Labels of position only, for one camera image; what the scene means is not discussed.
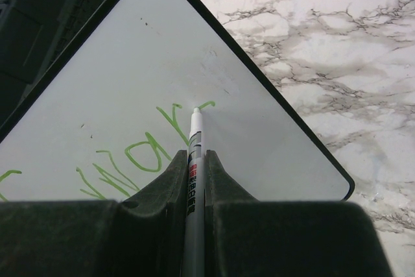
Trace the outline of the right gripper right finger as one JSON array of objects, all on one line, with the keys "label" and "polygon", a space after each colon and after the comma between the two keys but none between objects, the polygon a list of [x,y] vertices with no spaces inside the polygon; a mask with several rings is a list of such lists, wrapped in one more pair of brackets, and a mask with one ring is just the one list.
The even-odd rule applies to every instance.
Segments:
[{"label": "right gripper right finger", "polygon": [[261,202],[205,158],[206,276],[391,276],[371,219],[344,201]]}]

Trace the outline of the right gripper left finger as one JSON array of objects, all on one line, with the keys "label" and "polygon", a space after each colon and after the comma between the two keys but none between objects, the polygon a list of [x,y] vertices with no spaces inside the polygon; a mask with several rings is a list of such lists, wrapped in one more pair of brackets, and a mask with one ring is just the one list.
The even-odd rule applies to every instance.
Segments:
[{"label": "right gripper left finger", "polygon": [[187,153],[140,192],[114,200],[4,202],[2,276],[178,276]]}]

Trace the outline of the green white whiteboard marker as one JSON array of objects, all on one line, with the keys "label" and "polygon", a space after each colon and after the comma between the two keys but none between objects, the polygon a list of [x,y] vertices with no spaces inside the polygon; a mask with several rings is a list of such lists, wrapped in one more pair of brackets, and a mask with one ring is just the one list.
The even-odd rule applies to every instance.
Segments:
[{"label": "green white whiteboard marker", "polygon": [[205,273],[205,176],[202,128],[202,113],[199,108],[195,108],[191,115],[189,133],[187,210],[182,276],[203,276]]}]

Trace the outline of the white whiteboard black frame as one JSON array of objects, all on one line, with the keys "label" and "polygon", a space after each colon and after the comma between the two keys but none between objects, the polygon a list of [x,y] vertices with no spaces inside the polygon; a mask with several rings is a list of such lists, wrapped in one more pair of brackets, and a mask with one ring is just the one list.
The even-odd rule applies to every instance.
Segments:
[{"label": "white whiteboard black frame", "polygon": [[351,176],[200,0],[105,0],[1,129],[1,200],[122,200],[204,142],[259,200]]}]

